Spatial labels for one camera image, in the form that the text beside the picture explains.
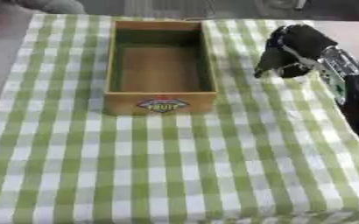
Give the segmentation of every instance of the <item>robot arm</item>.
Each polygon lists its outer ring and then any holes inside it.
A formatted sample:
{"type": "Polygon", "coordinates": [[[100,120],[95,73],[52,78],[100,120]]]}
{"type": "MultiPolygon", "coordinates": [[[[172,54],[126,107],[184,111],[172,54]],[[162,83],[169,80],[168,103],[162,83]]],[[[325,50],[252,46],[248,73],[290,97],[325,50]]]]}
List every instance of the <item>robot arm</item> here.
{"type": "Polygon", "coordinates": [[[317,70],[341,105],[359,102],[359,61],[339,48],[338,43],[305,24],[281,26],[267,40],[256,69],[261,77],[275,69],[282,78],[317,70]]]}

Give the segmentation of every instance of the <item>wooden box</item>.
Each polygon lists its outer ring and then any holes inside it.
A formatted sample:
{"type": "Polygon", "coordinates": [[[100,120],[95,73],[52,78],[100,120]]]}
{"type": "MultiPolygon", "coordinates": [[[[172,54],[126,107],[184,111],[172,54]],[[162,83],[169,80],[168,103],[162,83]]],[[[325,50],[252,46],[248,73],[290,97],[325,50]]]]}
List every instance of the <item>wooden box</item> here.
{"type": "Polygon", "coordinates": [[[115,22],[106,113],[208,112],[216,86],[201,27],[200,22],[115,22]]]}

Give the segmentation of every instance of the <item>green checkered tablecloth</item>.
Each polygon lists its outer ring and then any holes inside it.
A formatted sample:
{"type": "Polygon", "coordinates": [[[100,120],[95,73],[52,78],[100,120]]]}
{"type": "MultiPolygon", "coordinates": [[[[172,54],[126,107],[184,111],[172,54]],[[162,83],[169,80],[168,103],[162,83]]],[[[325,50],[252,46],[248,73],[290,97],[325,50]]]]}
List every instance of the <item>green checkered tablecloth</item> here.
{"type": "Polygon", "coordinates": [[[205,115],[102,113],[111,17],[34,16],[0,98],[0,223],[359,221],[359,141],[317,75],[256,80],[293,21],[206,21],[205,115]]]}

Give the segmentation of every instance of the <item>gray floor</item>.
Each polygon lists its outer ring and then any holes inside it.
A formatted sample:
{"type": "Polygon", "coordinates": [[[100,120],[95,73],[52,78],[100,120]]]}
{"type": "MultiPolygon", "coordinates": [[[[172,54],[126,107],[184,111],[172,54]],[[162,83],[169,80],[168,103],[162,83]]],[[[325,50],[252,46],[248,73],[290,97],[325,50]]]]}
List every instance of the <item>gray floor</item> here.
{"type": "Polygon", "coordinates": [[[310,18],[359,20],[359,0],[308,0],[304,10],[279,10],[296,0],[79,0],[88,14],[165,18],[310,18]]]}

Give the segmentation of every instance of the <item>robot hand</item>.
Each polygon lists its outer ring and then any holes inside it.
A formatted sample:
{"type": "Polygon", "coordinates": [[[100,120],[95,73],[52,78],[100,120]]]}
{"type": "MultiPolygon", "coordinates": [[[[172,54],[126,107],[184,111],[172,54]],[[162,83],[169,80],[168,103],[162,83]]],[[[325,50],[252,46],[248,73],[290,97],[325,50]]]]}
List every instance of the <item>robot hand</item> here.
{"type": "Polygon", "coordinates": [[[312,26],[281,26],[267,40],[255,77],[272,69],[276,69],[282,78],[307,74],[330,46],[337,46],[337,43],[312,26]]]}

